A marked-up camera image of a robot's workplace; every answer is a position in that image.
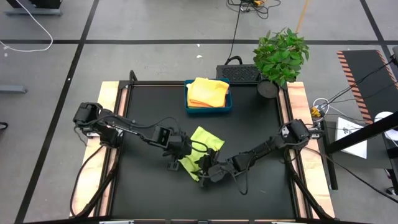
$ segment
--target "yellow towel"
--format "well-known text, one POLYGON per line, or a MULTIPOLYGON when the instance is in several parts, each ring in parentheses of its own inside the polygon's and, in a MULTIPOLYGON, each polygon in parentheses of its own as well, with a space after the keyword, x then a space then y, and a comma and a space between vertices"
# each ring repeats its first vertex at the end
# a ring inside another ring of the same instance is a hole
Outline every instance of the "yellow towel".
MULTIPOLYGON (((195 133, 192 134, 191 140, 202 142, 203 144, 207 145, 207 147, 212 148, 214 151, 219 151, 224 144, 224 141, 219 139, 218 137, 212 135, 208 131, 204 130, 202 127, 198 127, 195 133)), ((195 149, 204 151, 206 150, 205 146, 202 146, 198 143, 192 143, 192 146, 195 149)), ((184 166, 185 170, 191 175, 192 179, 195 181, 199 181, 199 177, 191 172, 195 172, 200 170, 198 164, 195 161, 198 161, 202 156, 206 153, 204 152, 196 152, 192 150, 192 153, 184 158, 180 159, 179 161, 184 166)))
POLYGON ((196 78, 187 88, 188 107, 224 107, 229 84, 220 80, 196 78))

